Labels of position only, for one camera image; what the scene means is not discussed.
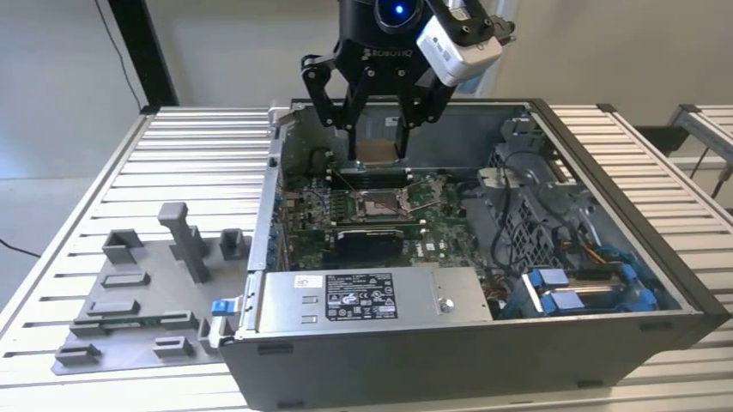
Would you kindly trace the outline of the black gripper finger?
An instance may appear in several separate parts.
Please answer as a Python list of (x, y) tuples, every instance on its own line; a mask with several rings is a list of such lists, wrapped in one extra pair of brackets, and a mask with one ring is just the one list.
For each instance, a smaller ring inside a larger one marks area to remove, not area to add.
[[(375, 83), (375, 68), (369, 61), (347, 63), (340, 67), (334, 55), (306, 55), (302, 58), (300, 69), (302, 80), (320, 123), (326, 127), (335, 127), (347, 132), (347, 159), (354, 161), (356, 160), (356, 123)], [(348, 87), (343, 102), (338, 106), (328, 97), (326, 85), (331, 80), (332, 71), (342, 69), (346, 69)]]
[(446, 86), (433, 69), (417, 82), (398, 83), (399, 122), (397, 126), (395, 149), (399, 159), (407, 155), (410, 131), (423, 123), (435, 123), (446, 110), (455, 86)]

